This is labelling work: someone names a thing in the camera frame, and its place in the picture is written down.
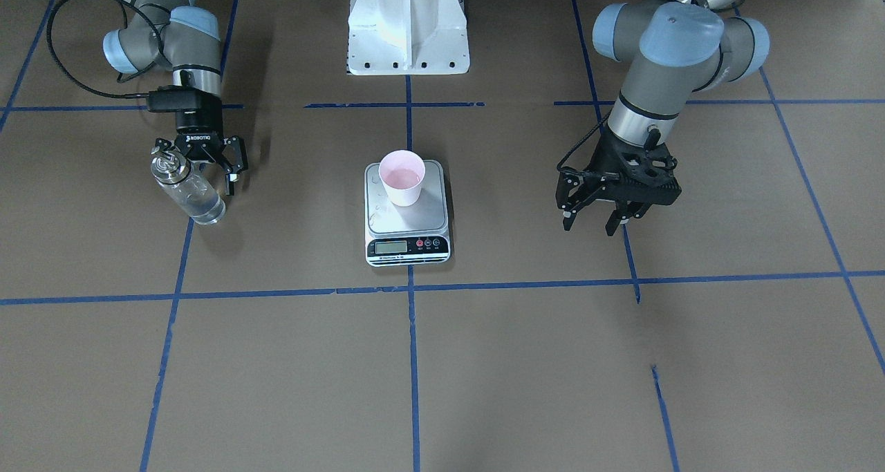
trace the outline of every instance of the grid line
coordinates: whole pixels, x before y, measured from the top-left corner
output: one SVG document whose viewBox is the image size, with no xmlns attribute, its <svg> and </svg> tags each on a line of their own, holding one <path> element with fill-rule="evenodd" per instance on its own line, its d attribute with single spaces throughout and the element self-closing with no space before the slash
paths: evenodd
<svg viewBox="0 0 885 472">
<path fill-rule="evenodd" d="M 222 109 L 245 109 L 244 104 L 222 104 Z M 9 108 L 13 113 L 57 113 L 78 111 L 146 111 L 146 104 L 139 106 L 14 106 Z"/>
<path fill-rule="evenodd" d="M 685 104 L 692 106 L 716 106 L 727 104 L 885 104 L 885 100 L 863 100 L 862 98 L 847 98 L 835 100 L 834 98 L 822 98 L 822 100 L 688 100 Z M 555 100 L 553 106 L 614 106 L 613 100 Z"/>
<path fill-rule="evenodd" d="M 848 272 L 849 277 L 882 277 L 885 270 L 859 270 Z M 538 282 L 496 282 L 496 283 L 437 283 L 415 285 L 415 292 L 432 292 L 432 290 L 493 290 L 493 289 L 544 289 L 544 288 L 575 288 L 601 287 L 610 285 L 633 285 L 633 282 L 644 284 L 664 283 L 727 283 L 727 282 L 772 282 L 789 280 L 812 280 L 841 278 L 838 272 L 802 272 L 780 274 L 727 274 L 726 276 L 668 276 L 668 277 L 637 277 L 611 278 L 591 280 L 538 281 Z M 242 298 L 285 298 L 286 296 L 325 296 L 332 294 L 378 294 L 407 292 L 408 285 L 392 285 L 384 287 L 351 287 L 351 288 L 320 288 L 320 289 L 281 289 L 281 290 L 234 290 L 233 292 L 181 292 L 179 299 L 242 299 Z M 133 295 L 95 295 L 95 296 L 47 296 L 46 298 L 9 298 L 0 299 L 0 306 L 16 305 L 60 305 L 77 303 L 114 303 L 170 300 L 175 294 L 133 294 Z"/>
<path fill-rule="evenodd" d="M 15 98 L 18 97 L 21 84 L 25 80 L 25 73 L 28 72 L 28 66 L 30 66 L 31 59 L 34 57 L 34 52 L 37 50 L 37 44 L 40 44 L 40 37 L 44 34 L 44 28 L 46 28 L 46 23 L 48 19 L 50 19 L 50 12 L 53 11 L 55 1 L 56 0 L 50 0 L 46 6 L 44 18 L 41 19 L 40 26 L 37 28 L 37 33 L 34 35 L 34 40 L 31 41 L 31 47 L 28 49 L 28 56 L 25 56 L 25 62 L 21 65 L 19 76 L 16 78 L 15 85 L 12 87 L 12 93 L 9 96 L 9 100 L 6 102 L 6 107 L 3 108 L 3 116 L 0 116 L 0 133 L 3 132 L 3 127 L 6 126 L 6 120 L 12 112 L 12 107 L 15 106 Z"/>
<path fill-rule="evenodd" d="M 418 328 L 415 325 L 415 267 L 409 265 L 409 359 L 411 367 L 412 472 L 421 472 L 420 406 L 418 405 Z"/>
<path fill-rule="evenodd" d="M 584 38 L 584 23 L 581 22 L 581 12 L 578 10 L 578 0 L 572 0 L 572 12 L 575 15 L 575 25 L 578 29 L 578 40 L 581 42 L 581 53 L 584 54 L 584 68 L 587 69 L 587 81 L 590 86 L 590 96 L 593 97 L 593 100 L 588 101 L 588 103 L 592 104 L 594 111 L 597 114 L 597 122 L 601 122 L 603 120 L 603 112 L 599 106 L 600 104 L 603 104 L 603 102 L 607 103 L 609 101 L 600 101 L 597 94 L 597 82 L 595 82 L 595 79 L 593 78 L 593 68 L 590 65 L 590 54 L 587 48 L 587 40 Z M 640 290 L 639 283 L 636 281 L 635 261 L 633 261 L 633 250 L 630 248 L 629 236 L 626 235 L 626 225 L 622 225 L 622 229 L 624 232 L 626 263 L 628 263 L 630 268 L 630 277 L 633 280 L 633 293 L 636 295 L 636 303 L 638 304 L 642 300 L 642 291 Z"/>
<path fill-rule="evenodd" d="M 848 268 L 845 267 L 845 262 L 841 258 L 839 248 L 835 243 L 835 239 L 832 237 L 832 232 L 830 231 L 830 227 L 827 223 L 827 218 L 824 216 L 824 211 L 821 207 L 821 203 L 819 203 L 818 197 L 814 192 L 812 181 L 810 181 L 808 173 L 805 172 L 805 164 L 802 163 L 802 158 L 800 158 L 799 156 L 799 150 L 797 150 L 796 148 L 796 142 L 793 141 L 793 135 L 790 134 L 790 127 L 787 126 L 787 120 L 784 119 L 781 106 L 780 104 L 774 102 L 774 90 L 772 90 L 772 86 L 768 81 L 768 75 L 766 75 L 764 68 L 765 67 L 762 66 L 762 68 L 759 69 L 759 73 L 762 75 L 762 82 L 764 82 L 765 88 L 768 89 L 768 95 L 772 98 L 772 106 L 774 106 L 774 112 L 777 113 L 778 120 L 780 120 L 781 123 L 781 128 L 783 129 L 784 135 L 786 135 L 787 143 L 790 145 L 790 151 L 793 154 L 794 160 L 796 160 L 796 166 L 799 167 L 799 175 L 802 176 L 802 180 L 803 182 L 805 182 L 805 188 L 808 191 L 810 199 L 812 199 L 814 210 L 818 214 L 818 219 L 821 221 L 821 226 L 824 229 L 824 233 L 827 235 L 827 241 L 829 242 L 830 248 L 832 250 L 832 255 L 837 261 L 839 271 L 841 272 L 841 277 L 843 277 L 845 286 L 848 288 L 849 295 L 851 296 L 851 301 L 854 303 L 854 309 L 857 311 L 857 316 L 860 318 L 860 323 L 864 327 L 866 338 L 867 340 L 869 340 L 870 347 L 872 347 L 873 349 L 873 354 L 876 356 L 876 360 L 879 362 L 879 369 L 881 369 L 882 374 L 885 375 L 885 359 L 882 358 L 882 350 L 879 349 L 879 343 L 876 341 L 876 336 L 875 334 L 873 334 L 873 328 L 870 326 L 870 322 L 866 318 L 866 313 L 864 312 L 863 305 L 860 304 L 860 299 L 857 298 L 857 292 L 856 290 L 854 290 L 854 284 L 851 283 L 851 277 L 848 273 Z"/>
<path fill-rule="evenodd" d="M 240 0 L 233 0 L 230 11 L 230 18 L 227 21 L 227 33 L 225 34 L 225 43 L 221 51 L 221 66 L 219 72 L 224 76 L 225 65 L 227 65 L 227 56 L 230 52 L 231 37 L 234 34 L 234 21 L 236 19 L 236 10 Z M 190 241 L 194 233 L 194 221 L 187 219 L 187 229 L 184 234 L 184 243 L 181 245 L 181 258 L 178 270 L 178 276 L 175 280 L 174 297 L 171 300 L 169 309 L 169 322 L 167 324 L 167 333 L 163 343 L 163 355 L 160 356 L 160 366 L 157 374 L 157 386 L 154 389 L 153 405 L 151 407 L 151 416 L 148 419 L 148 430 L 145 435 L 145 447 L 142 450 L 142 461 L 139 472 L 147 472 L 148 463 L 151 460 L 151 447 L 153 446 L 154 431 L 157 427 L 157 419 L 160 407 L 160 400 L 163 396 L 163 384 L 165 382 L 165 373 L 169 365 L 169 356 L 171 353 L 171 341 L 173 341 L 173 326 L 178 316 L 178 306 L 181 300 L 181 289 L 184 286 L 184 276 L 187 271 L 187 255 L 190 254 Z"/>
<path fill-rule="evenodd" d="M 151 416 L 148 418 L 148 431 L 145 435 L 145 449 L 142 450 L 142 462 L 139 466 L 139 472 L 147 472 L 148 462 L 151 460 L 151 447 L 154 442 L 154 431 L 157 428 L 157 416 L 160 410 L 160 399 L 163 397 L 163 384 L 165 382 L 165 372 L 169 365 L 169 355 L 171 352 L 171 338 L 173 337 L 173 326 L 175 318 L 178 316 L 178 305 L 180 303 L 181 287 L 184 283 L 184 272 L 187 268 L 187 255 L 190 251 L 190 239 L 194 235 L 194 221 L 187 219 L 187 230 L 184 234 L 184 245 L 181 246 L 181 259 L 178 267 L 178 277 L 175 280 L 175 293 L 171 300 L 171 308 L 169 309 L 169 322 L 167 324 L 167 333 L 163 341 L 163 355 L 160 356 L 160 368 L 157 373 L 157 386 L 154 388 L 154 399 L 151 405 Z"/>
<path fill-rule="evenodd" d="M 655 392 L 658 394 L 658 407 L 660 407 L 661 421 L 664 424 L 664 433 L 667 434 L 667 449 L 670 450 L 670 463 L 673 464 L 673 472 L 679 470 L 679 456 L 676 454 L 676 441 L 673 440 L 673 429 L 670 426 L 670 413 L 667 412 L 667 402 L 664 401 L 664 393 L 661 391 L 658 366 L 651 366 L 651 376 L 655 380 Z"/>
<path fill-rule="evenodd" d="M 407 85 L 407 90 L 411 92 L 411 86 Z M 304 109 L 348 109 L 352 107 L 485 107 L 484 102 L 412 102 L 411 97 L 407 97 L 405 102 L 312 102 L 307 104 Z"/>
</svg>

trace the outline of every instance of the floor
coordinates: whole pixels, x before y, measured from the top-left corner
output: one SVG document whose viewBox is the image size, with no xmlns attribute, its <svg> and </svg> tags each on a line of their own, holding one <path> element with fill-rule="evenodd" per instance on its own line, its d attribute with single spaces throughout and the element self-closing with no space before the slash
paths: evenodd
<svg viewBox="0 0 885 472">
<path fill-rule="evenodd" d="M 346 75 L 348 0 L 198 0 L 252 157 L 211 227 L 149 175 L 173 118 L 55 68 L 55 1 L 0 0 L 0 469 L 882 470 L 881 0 L 744 3 L 763 72 L 692 97 L 680 199 L 614 238 L 605 204 L 563 232 L 554 167 L 639 0 L 467 0 L 471 71 L 412 78 Z M 64 62 L 167 84 L 115 84 L 118 11 L 66 6 Z M 376 270 L 363 169 L 407 147 L 454 255 Z"/>
</svg>

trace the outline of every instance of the kitchen scale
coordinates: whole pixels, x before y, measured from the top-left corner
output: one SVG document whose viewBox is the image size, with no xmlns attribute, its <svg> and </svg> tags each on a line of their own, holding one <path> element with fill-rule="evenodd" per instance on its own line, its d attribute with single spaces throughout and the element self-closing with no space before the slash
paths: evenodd
<svg viewBox="0 0 885 472">
<path fill-rule="evenodd" d="M 378 173 L 366 168 L 366 261 L 373 267 L 442 263 L 451 256 L 443 167 L 425 160 L 424 183 L 410 207 L 390 202 Z"/>
</svg>

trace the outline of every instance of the scale platform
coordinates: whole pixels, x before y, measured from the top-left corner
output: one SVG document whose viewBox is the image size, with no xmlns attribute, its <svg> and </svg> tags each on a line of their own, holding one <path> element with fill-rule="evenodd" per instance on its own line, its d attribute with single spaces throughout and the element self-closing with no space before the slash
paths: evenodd
<svg viewBox="0 0 885 472">
<path fill-rule="evenodd" d="M 421 195 L 410 207 L 390 202 L 378 175 L 366 168 L 366 261 L 373 267 L 442 263 L 451 257 L 443 167 L 425 160 Z"/>
</svg>

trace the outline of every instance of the pink cup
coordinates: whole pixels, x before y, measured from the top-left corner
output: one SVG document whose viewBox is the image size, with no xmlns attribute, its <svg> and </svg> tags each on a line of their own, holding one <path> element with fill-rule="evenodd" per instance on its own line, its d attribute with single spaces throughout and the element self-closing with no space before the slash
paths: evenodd
<svg viewBox="0 0 885 472">
<path fill-rule="evenodd" d="M 393 151 L 378 167 L 388 199 L 399 207 L 413 205 L 418 200 L 425 171 L 424 160 L 412 151 Z"/>
</svg>

